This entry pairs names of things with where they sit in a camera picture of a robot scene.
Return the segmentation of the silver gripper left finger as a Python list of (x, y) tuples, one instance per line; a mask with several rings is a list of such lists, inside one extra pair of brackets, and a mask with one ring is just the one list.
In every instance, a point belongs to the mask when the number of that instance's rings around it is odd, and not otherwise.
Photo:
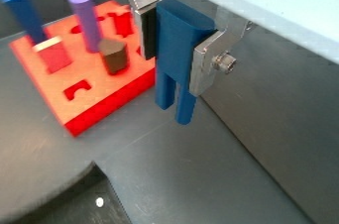
[(160, 0), (128, 0), (140, 31), (140, 53), (145, 59), (156, 54), (156, 4)]

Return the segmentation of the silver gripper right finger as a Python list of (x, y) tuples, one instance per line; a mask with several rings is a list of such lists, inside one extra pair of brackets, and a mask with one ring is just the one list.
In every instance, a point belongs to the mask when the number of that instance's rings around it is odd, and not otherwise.
[(237, 60), (230, 50), (244, 35), (254, 28), (254, 23), (221, 6), (217, 7), (216, 32), (193, 49), (189, 92), (198, 96), (212, 86), (217, 72), (232, 72)]

